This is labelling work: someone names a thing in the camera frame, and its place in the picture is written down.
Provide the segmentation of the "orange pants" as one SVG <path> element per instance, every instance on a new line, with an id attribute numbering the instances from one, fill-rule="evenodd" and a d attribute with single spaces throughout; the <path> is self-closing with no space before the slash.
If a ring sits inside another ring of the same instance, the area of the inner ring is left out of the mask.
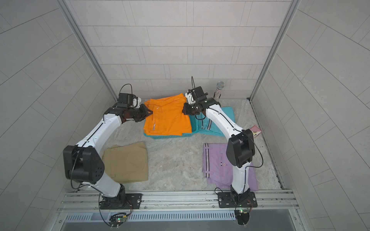
<path id="1" fill-rule="evenodd" d="M 145 106 L 153 112 L 145 119 L 144 134 L 148 136 L 181 136 L 184 133 L 191 133 L 190 118 L 183 113 L 186 102 L 187 99 L 182 93 L 144 102 Z"/>

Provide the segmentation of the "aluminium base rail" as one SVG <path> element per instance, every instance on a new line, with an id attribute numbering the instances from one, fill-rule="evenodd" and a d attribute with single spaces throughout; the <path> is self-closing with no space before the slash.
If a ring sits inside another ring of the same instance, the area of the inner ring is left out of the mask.
<path id="1" fill-rule="evenodd" d="M 98 212 L 98 195 L 93 191 L 66 193 L 57 212 Z M 230 192 L 214 191 L 127 191 L 127 199 L 134 212 L 190 211 L 190 210 L 233 210 L 299 209 L 292 190 L 261 190 L 250 193 L 248 199 L 232 202 Z"/>

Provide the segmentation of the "right circuit board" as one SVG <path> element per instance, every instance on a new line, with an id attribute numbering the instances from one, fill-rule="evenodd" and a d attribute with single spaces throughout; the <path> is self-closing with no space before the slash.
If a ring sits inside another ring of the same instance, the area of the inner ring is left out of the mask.
<path id="1" fill-rule="evenodd" d="M 245 226 L 250 220 L 250 212 L 244 210 L 234 210 L 235 218 L 240 226 Z"/>

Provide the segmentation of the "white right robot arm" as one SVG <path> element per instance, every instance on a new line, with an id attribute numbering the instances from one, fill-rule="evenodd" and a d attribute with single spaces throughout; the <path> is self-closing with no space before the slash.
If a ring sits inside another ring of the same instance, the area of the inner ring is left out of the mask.
<path id="1" fill-rule="evenodd" d="M 259 150 L 254 142 L 253 132 L 244 130 L 233 122 L 228 115 L 224 113 L 220 104 L 213 98 L 200 102 L 184 103 L 182 110 L 185 115 L 204 114 L 211 120 L 223 133 L 228 140 L 226 148 L 226 157 L 233 166 L 233 181 L 230 186 L 230 197 L 234 205 L 240 207 L 242 203 L 249 199 L 251 190 L 248 184 L 249 169 L 261 168 L 264 164 L 255 166 L 252 163 L 255 151 Z"/>

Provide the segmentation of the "khaki pants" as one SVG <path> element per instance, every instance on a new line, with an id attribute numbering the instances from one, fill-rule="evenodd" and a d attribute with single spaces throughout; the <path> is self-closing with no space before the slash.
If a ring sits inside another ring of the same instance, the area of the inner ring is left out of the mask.
<path id="1" fill-rule="evenodd" d="M 143 141 L 106 149 L 103 154 L 105 172 L 120 184 L 148 180 L 148 154 Z"/>

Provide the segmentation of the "circuit board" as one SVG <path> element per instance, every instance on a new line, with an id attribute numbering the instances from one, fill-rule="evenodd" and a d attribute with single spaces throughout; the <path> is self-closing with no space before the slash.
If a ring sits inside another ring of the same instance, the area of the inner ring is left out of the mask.
<path id="1" fill-rule="evenodd" d="M 250 220 L 250 212 L 244 210 L 234 210 L 235 218 L 240 226 L 245 226 Z"/>
<path id="2" fill-rule="evenodd" d="M 127 214 L 124 212 L 114 214 L 109 218 L 110 226 L 113 226 L 113 227 L 119 227 L 121 224 L 125 223 L 126 221 L 127 221 Z"/>

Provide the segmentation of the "glitter microphone on stand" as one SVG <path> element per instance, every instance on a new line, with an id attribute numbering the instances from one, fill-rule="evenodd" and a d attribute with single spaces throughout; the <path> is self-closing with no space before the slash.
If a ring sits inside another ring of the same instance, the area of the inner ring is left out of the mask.
<path id="1" fill-rule="evenodd" d="M 220 97 L 221 97 L 221 91 L 222 89 L 225 87 L 225 83 L 223 81 L 219 81 L 216 85 L 216 90 L 214 92 L 214 99 L 216 101 L 219 101 Z"/>

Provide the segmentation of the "small pink box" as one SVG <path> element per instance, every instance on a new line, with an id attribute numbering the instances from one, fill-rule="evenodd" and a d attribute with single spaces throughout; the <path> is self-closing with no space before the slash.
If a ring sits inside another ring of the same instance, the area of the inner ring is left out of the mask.
<path id="1" fill-rule="evenodd" d="M 250 128 L 250 131 L 252 132 L 254 138 L 262 133 L 262 130 L 257 126 L 253 126 L 252 128 Z"/>

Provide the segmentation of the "left circuit board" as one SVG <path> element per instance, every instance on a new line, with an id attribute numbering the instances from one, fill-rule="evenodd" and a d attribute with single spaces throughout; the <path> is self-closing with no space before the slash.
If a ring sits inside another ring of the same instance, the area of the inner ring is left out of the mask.
<path id="1" fill-rule="evenodd" d="M 110 226 L 113 226 L 113 227 L 119 227 L 121 224 L 125 223 L 126 221 L 127 221 L 127 214 L 124 212 L 114 214 L 109 218 Z"/>

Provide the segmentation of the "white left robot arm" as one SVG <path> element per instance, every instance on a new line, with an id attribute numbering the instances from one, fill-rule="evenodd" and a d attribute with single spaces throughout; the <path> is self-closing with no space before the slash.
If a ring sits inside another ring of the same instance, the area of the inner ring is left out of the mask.
<path id="1" fill-rule="evenodd" d="M 81 187 L 90 186 L 100 192 L 103 198 L 99 203 L 100 209 L 122 209 L 132 205 L 128 202 L 125 187 L 105 173 L 105 165 L 99 155 L 103 145 L 122 123 L 127 120 L 140 122 L 152 114 L 144 104 L 127 107 L 116 103 L 85 138 L 64 148 L 66 178 L 80 183 Z"/>

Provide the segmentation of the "purple pants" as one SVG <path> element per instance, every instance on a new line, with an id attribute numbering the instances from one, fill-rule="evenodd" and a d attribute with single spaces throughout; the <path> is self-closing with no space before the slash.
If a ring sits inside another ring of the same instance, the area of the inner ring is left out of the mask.
<path id="1" fill-rule="evenodd" d="M 229 188 L 233 180 L 232 165 L 226 156 L 226 143 L 205 143 L 203 145 L 202 172 L 208 184 L 220 189 Z"/>

